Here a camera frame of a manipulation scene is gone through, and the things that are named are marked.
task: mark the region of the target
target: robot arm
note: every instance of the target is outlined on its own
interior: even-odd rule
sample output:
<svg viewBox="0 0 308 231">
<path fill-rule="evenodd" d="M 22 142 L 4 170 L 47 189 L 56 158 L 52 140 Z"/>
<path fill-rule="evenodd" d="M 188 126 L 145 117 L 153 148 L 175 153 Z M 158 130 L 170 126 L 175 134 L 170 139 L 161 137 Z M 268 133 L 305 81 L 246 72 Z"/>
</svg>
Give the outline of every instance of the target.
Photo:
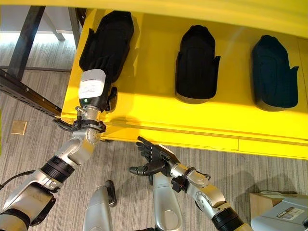
<svg viewBox="0 0 308 231">
<path fill-rule="evenodd" d="M 146 164 L 130 167 L 129 171 L 140 176 L 147 176 L 161 171 L 166 176 L 173 177 L 172 188 L 176 192 L 185 191 L 194 200 L 198 208 L 204 212 L 220 231 L 252 231 L 242 222 L 237 213 L 226 201 L 222 192 L 209 183 L 209 175 L 196 171 L 193 167 L 186 167 L 180 163 L 175 155 L 162 145 L 154 145 L 142 137 L 138 143 L 143 156 L 159 153 L 160 160 L 156 164 Z"/>
<path fill-rule="evenodd" d="M 86 92 L 87 85 L 82 82 L 91 80 L 98 84 L 102 81 L 102 70 L 85 71 L 81 77 L 79 91 Z M 55 203 L 53 193 L 59 191 L 64 181 L 74 170 L 86 162 L 93 154 L 101 133 L 105 132 L 105 125 L 99 120 L 100 114 L 108 105 L 107 97 L 111 83 L 104 83 L 104 91 L 80 97 L 81 107 L 77 109 L 77 120 L 74 125 L 67 124 L 60 119 L 56 122 L 65 130 L 72 131 L 72 137 L 67 141 L 43 167 L 32 173 L 8 197 L 0 214 L 1 231 L 26 231 L 29 226 L 40 224 Z M 89 105 L 90 96 L 96 102 Z"/>
</svg>

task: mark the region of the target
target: robotic hand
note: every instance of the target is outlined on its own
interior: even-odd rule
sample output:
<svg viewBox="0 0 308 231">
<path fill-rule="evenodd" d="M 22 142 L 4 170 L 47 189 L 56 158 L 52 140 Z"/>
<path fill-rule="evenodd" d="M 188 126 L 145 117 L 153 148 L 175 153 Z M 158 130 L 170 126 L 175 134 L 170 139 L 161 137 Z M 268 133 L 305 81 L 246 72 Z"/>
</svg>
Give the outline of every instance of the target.
<svg viewBox="0 0 308 231">
<path fill-rule="evenodd" d="M 185 191 L 190 195 L 197 207 L 204 212 L 219 231 L 252 231 L 244 224 L 238 214 L 231 208 L 222 192 L 209 183 L 210 176 L 198 172 L 194 167 L 186 167 L 176 156 L 163 145 L 155 145 L 142 137 L 138 137 L 138 149 L 141 155 L 151 160 L 143 166 L 130 167 L 129 171 L 139 176 L 149 176 L 162 172 L 173 177 L 172 189 Z"/>
<path fill-rule="evenodd" d="M 141 155 L 146 158 L 148 164 L 140 168 L 132 167 L 130 171 L 137 175 L 149 176 L 153 185 L 154 219 L 155 229 L 145 229 L 142 231 L 183 231 L 183 219 L 178 200 L 171 186 L 171 175 L 169 174 L 165 162 L 178 163 L 179 160 L 171 152 L 164 155 L 164 149 L 157 145 L 152 147 L 151 143 L 142 137 L 138 137 L 142 142 L 137 142 Z"/>
</svg>

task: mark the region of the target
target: metal frame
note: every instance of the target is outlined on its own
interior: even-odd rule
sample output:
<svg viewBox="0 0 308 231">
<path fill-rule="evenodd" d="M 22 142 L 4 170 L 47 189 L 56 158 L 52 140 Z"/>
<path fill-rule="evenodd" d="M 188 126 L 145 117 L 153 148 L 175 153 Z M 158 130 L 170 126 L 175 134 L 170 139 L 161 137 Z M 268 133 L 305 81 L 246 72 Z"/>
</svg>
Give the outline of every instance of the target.
<svg viewBox="0 0 308 231">
<path fill-rule="evenodd" d="M 43 96 L 32 90 L 30 87 L 21 82 L 26 63 L 32 48 L 34 37 L 39 27 L 39 23 L 43 17 L 45 6 L 31 6 L 26 16 L 24 25 L 20 32 L 19 39 L 15 46 L 7 72 L 0 69 L 0 90 L 15 99 L 28 104 L 29 106 L 44 112 L 45 114 L 56 117 L 61 115 L 62 109 Z M 81 18 L 81 14 L 76 14 L 77 24 Z"/>
</svg>

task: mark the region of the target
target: white label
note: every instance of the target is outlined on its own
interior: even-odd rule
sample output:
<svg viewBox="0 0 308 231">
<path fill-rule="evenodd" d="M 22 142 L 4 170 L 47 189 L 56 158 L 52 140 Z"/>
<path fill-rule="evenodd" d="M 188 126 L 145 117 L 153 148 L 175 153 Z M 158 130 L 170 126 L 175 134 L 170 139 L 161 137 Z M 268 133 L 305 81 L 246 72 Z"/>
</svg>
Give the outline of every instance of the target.
<svg viewBox="0 0 308 231">
<path fill-rule="evenodd" d="M 277 217 L 285 220 L 293 220 L 297 216 L 301 215 L 303 212 L 304 212 L 303 209 L 290 207 L 285 211 L 283 211 L 282 213 L 278 214 Z"/>
<path fill-rule="evenodd" d="M 101 69 L 85 71 L 81 75 L 78 96 L 80 99 L 100 96 L 103 92 L 106 74 Z"/>
</svg>

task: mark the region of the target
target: yellow shelf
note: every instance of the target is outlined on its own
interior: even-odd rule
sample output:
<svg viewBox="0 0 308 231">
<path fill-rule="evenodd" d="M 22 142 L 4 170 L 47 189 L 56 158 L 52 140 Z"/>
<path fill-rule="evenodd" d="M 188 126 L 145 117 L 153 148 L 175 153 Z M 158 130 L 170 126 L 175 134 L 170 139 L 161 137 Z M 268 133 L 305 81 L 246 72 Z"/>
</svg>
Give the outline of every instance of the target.
<svg viewBox="0 0 308 231">
<path fill-rule="evenodd" d="M 82 70 L 78 62 L 89 28 L 97 29 L 110 11 L 91 10 L 77 49 L 61 118 L 73 122 Z M 135 141 L 142 135 L 156 142 L 212 150 L 308 159 L 308 99 L 302 60 L 294 36 L 194 19 L 132 13 L 135 32 L 130 52 L 115 83 L 116 108 L 104 113 L 102 139 Z M 175 64 L 183 34 L 191 25 L 207 26 L 221 55 L 216 96 L 203 104 L 175 98 Z M 251 92 L 251 51 L 270 34 L 288 50 L 290 66 L 299 66 L 298 105 L 281 112 L 257 108 Z M 307 40 L 300 40 L 305 46 Z"/>
<path fill-rule="evenodd" d="M 1 4 L 134 11 L 248 26 L 308 38 L 306 0 L 1 0 Z"/>
</svg>

